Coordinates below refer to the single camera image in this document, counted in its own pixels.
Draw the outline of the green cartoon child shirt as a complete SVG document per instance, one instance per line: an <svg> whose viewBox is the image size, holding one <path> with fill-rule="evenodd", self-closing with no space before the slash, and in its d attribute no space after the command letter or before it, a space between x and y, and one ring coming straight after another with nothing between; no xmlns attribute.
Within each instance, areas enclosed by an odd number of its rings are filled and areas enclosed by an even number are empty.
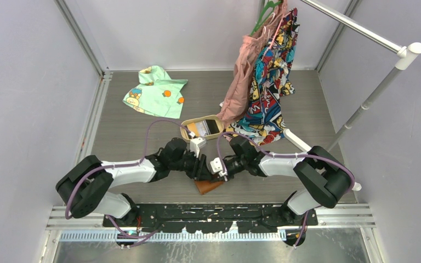
<svg viewBox="0 0 421 263"><path fill-rule="evenodd" d="M187 79L172 79L164 68L153 65L140 70L139 84L123 98L132 109L161 118L179 119L185 99L181 90Z"/></svg>

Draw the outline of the colourful comic print garment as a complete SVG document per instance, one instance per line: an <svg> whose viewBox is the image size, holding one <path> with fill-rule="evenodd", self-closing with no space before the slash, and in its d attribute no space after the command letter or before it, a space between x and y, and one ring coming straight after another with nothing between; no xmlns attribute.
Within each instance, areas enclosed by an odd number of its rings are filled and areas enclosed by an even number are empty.
<svg viewBox="0 0 421 263"><path fill-rule="evenodd" d="M293 94L288 79L294 59L298 27L297 8L281 18L267 44L256 58L249 88L248 106L243 116L226 127L227 132L243 134L258 145L284 138L286 125L280 97Z"/></svg>

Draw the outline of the green clothes hanger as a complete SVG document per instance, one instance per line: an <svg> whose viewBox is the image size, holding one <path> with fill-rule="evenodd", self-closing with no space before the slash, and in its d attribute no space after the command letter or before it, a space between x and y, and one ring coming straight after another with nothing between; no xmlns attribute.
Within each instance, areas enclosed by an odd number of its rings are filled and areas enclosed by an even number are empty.
<svg viewBox="0 0 421 263"><path fill-rule="evenodd" d="M279 6L282 1L266 1L262 10L260 11L259 17L255 26L253 27L250 36L253 36L264 24L264 22L269 18L270 15L274 13L274 10Z"/></svg>

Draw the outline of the brown leather card holder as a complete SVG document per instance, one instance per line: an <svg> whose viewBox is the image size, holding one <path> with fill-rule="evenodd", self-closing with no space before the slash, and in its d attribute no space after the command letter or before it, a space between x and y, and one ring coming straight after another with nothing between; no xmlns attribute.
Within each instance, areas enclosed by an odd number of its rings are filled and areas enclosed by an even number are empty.
<svg viewBox="0 0 421 263"><path fill-rule="evenodd" d="M223 183L224 183L223 181L216 181L216 182L210 182L208 180L195 181L195 186L197 187L197 190L201 195L205 195L206 193L215 190L217 187L219 187Z"/></svg>

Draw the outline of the pink hanging garment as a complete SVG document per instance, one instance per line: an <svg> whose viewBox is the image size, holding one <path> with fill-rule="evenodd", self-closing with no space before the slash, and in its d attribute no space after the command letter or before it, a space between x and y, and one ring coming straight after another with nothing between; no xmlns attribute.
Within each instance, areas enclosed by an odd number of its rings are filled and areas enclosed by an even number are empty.
<svg viewBox="0 0 421 263"><path fill-rule="evenodd" d="M287 13L288 2L282 1L254 33L243 36L239 56L235 62L234 79L217 114L224 128L241 119L246 112L256 59L269 38L274 35L279 20Z"/></svg>

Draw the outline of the white metal clothes rack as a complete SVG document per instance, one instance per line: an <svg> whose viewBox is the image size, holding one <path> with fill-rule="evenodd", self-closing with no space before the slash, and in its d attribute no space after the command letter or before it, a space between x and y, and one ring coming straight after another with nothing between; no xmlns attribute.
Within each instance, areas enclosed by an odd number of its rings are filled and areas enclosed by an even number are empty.
<svg viewBox="0 0 421 263"><path fill-rule="evenodd" d="M316 73L312 68L337 23L301 1L299 37L290 80L295 94L281 100L287 127L309 145L326 146L396 64L397 56L345 30ZM421 43L421 1L360 1L360 25L408 45ZM397 205L421 191L421 55L400 73L342 137L333 154L345 160L362 189L361 203Z"/></svg>

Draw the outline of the white VIP card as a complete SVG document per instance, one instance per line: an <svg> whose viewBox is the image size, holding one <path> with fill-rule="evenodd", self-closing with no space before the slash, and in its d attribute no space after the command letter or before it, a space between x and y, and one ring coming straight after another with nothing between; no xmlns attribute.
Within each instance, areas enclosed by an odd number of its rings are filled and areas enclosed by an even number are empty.
<svg viewBox="0 0 421 263"><path fill-rule="evenodd" d="M197 129L199 131L199 136L206 137L211 134L207 121L196 122Z"/></svg>

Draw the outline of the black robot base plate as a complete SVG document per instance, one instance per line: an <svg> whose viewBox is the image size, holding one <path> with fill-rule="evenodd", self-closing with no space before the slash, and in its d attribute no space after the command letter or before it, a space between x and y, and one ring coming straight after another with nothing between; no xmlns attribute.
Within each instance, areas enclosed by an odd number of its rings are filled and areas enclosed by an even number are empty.
<svg viewBox="0 0 421 263"><path fill-rule="evenodd" d="M123 218L115 219L122 229L138 228L143 232L163 233L227 233L233 225L238 233L272 233L280 227L316 226L318 219L312 209L307 216L290 211L286 204L139 204L130 211L100 205L96 213L111 212Z"/></svg>

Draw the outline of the slotted aluminium rail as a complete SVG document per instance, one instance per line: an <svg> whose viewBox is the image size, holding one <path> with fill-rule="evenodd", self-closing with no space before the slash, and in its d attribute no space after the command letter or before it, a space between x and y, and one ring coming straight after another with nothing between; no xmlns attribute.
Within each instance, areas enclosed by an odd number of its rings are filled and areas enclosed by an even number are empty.
<svg viewBox="0 0 421 263"><path fill-rule="evenodd" d="M220 241L285 241L286 234L283 231L269 233L238 233L237 230L217 233L156 233L150 242L220 242ZM114 242L127 241L126 236L117 230L65 230L62 231L59 241L61 242Z"/></svg>

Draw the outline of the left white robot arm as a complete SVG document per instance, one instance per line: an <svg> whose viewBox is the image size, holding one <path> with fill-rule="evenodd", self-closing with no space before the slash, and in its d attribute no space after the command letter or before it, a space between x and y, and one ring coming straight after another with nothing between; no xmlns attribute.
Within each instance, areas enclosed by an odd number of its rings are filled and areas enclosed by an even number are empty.
<svg viewBox="0 0 421 263"><path fill-rule="evenodd" d="M210 180L212 173L206 156L200 153L206 140L197 137L190 143L173 138L156 153L137 161L107 162L90 155L82 159L56 184L66 204L65 218L83 218L100 213L116 218L124 226L138 219L136 204L127 194L113 194L113 187L132 183L151 183L166 178L172 171L185 173L193 180Z"/></svg>

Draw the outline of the beige oval card tray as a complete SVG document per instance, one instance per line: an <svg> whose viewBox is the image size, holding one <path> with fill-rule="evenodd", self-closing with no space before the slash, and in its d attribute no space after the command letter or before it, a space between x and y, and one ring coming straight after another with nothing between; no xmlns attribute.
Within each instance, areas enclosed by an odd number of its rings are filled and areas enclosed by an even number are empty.
<svg viewBox="0 0 421 263"><path fill-rule="evenodd" d="M185 127L180 127L180 132L186 142L193 139L186 129L196 137L203 137L206 140L216 139L224 130L224 123L216 115L189 119L183 121L181 125Z"/></svg>

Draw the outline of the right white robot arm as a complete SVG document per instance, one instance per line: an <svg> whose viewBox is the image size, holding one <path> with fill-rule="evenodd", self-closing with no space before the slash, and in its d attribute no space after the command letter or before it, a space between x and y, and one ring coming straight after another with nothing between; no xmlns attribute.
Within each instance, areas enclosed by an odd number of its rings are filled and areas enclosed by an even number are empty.
<svg viewBox="0 0 421 263"><path fill-rule="evenodd" d="M263 150L244 135L230 140L233 155L219 155L210 166L223 180L247 171L253 176L290 176L298 178L301 191L286 200L283 220L296 225L309 210L334 208L340 199L356 185L352 172L321 146L301 153L274 153Z"/></svg>

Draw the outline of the gold credit card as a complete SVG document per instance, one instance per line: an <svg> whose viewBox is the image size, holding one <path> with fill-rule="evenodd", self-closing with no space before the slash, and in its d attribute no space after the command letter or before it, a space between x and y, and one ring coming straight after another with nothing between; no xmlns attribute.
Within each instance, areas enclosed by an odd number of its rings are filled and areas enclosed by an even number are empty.
<svg viewBox="0 0 421 263"><path fill-rule="evenodd" d="M197 129L196 123L189 123L186 125L188 130L194 134L194 136L199 136L199 131Z"/></svg>

